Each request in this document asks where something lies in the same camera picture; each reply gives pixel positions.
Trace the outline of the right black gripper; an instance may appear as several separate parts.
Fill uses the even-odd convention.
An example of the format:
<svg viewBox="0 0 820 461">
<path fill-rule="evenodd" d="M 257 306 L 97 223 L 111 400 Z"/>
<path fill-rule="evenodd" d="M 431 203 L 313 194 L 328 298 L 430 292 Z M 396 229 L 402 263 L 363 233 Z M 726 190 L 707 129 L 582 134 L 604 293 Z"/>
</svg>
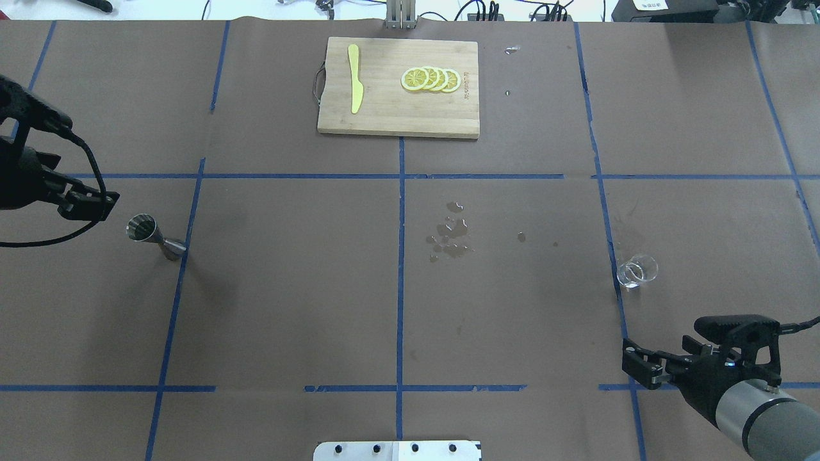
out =
<svg viewBox="0 0 820 461">
<path fill-rule="evenodd" d="M 698 318 L 694 329 L 714 345 L 712 352 L 705 353 L 706 345 L 691 336 L 682 339 L 686 356 L 649 350 L 624 338 L 621 370 L 647 390 L 679 388 L 685 402 L 712 426 L 717 425 L 721 397 L 733 385 L 750 379 L 782 384 L 779 321 L 759 314 L 711 316 Z"/>
</svg>

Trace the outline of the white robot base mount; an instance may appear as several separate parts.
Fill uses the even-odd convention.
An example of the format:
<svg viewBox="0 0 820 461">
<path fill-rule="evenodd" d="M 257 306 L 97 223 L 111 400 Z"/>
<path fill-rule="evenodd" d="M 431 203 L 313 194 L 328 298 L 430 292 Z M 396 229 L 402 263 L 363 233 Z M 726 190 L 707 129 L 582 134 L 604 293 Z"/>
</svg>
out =
<svg viewBox="0 0 820 461">
<path fill-rule="evenodd" d="M 481 460 L 478 441 L 331 441 L 320 443 L 313 460 Z"/>
</svg>

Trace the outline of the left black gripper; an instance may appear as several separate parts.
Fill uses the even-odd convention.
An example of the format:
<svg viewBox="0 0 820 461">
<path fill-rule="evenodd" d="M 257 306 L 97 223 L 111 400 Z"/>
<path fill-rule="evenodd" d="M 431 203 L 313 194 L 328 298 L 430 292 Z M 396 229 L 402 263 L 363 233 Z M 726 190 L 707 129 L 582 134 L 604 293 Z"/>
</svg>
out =
<svg viewBox="0 0 820 461">
<path fill-rule="evenodd" d="M 56 172 L 61 156 L 26 146 L 30 129 L 67 139 L 73 128 L 67 114 L 2 75 L 1 118 L 2 122 L 12 118 L 19 123 L 14 137 L 2 137 L 2 210 L 15 210 L 42 201 L 57 204 L 58 214 L 69 221 L 102 222 L 109 218 L 120 193 L 107 191 L 103 195 L 85 186 L 73 186 L 65 193 L 74 180 Z"/>
</svg>

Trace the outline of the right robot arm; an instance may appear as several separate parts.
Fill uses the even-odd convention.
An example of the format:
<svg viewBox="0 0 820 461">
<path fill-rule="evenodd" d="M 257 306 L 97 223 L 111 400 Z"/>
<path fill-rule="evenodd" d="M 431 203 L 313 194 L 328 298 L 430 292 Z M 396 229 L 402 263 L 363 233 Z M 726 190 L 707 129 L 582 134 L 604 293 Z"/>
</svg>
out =
<svg viewBox="0 0 820 461">
<path fill-rule="evenodd" d="M 779 339 L 818 324 L 760 314 L 700 317 L 683 354 L 621 344 L 621 367 L 647 390 L 664 384 L 753 460 L 817 460 L 819 417 L 783 389 Z"/>
</svg>

